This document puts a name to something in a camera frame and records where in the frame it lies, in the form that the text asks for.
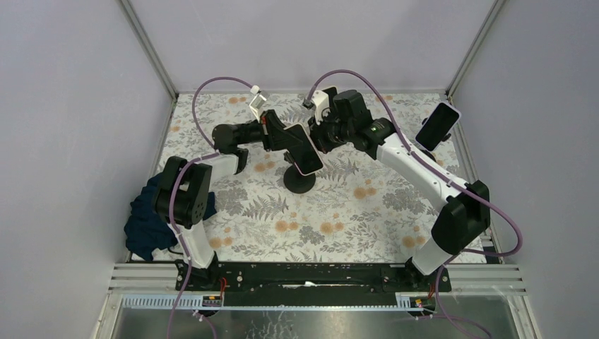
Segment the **small black phone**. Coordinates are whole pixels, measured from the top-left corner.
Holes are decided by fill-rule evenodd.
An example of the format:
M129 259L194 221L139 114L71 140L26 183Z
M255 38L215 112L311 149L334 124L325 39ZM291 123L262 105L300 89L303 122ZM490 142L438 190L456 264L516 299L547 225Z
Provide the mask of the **small black phone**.
M328 98L328 106L334 106L334 97L338 94L338 88L336 86L330 86L321 90L323 93L327 94Z

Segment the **lilac-cased phone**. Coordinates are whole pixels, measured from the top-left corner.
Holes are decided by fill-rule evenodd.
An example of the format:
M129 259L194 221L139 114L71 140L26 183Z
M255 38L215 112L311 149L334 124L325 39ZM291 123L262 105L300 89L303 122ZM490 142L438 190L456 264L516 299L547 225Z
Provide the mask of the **lilac-cased phone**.
M440 102L423 121L415 141L425 150L432 152L451 137L452 128L462 114L448 102Z

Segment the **black round-base phone stand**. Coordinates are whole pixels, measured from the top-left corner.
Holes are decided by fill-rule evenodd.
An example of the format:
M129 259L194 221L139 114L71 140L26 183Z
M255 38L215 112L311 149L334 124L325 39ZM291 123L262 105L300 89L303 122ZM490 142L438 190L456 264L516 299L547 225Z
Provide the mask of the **black round-base phone stand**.
M447 135L445 135L445 137L442 138L441 143L447 142L450 138L451 138L451 133L448 133ZM432 161L434 161L434 162L437 161L436 156L433 154L433 152L431 152L425 148L422 148L422 147L419 147L419 150L422 153L424 153L427 157L429 157Z

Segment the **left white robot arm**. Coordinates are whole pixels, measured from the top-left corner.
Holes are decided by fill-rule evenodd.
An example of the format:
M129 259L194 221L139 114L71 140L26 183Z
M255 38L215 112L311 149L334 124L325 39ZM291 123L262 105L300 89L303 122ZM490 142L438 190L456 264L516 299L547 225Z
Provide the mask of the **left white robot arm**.
M215 252L201 224L211 185L244 170L249 158L245 144L261 143L267 151L290 151L306 135L302 124L285 125L269 109L251 122L217 125L212 132L215 153L193 160L177 156L167 160L151 207L174 233L184 262L195 268L191 279L199 288L211 290L219 281L218 269L211 266Z

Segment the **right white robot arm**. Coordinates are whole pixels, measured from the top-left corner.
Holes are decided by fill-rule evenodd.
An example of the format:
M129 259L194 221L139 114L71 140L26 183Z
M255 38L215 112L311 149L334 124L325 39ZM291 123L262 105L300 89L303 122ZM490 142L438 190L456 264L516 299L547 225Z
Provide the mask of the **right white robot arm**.
M405 281L422 291L433 272L458 255L490 226L488 187L452 175L411 143L390 118L374 119L361 93L336 87L316 90L303 105L314 112L310 136L317 150L329 153L352 143L354 148L395 170L438 212L431 237L409 260Z

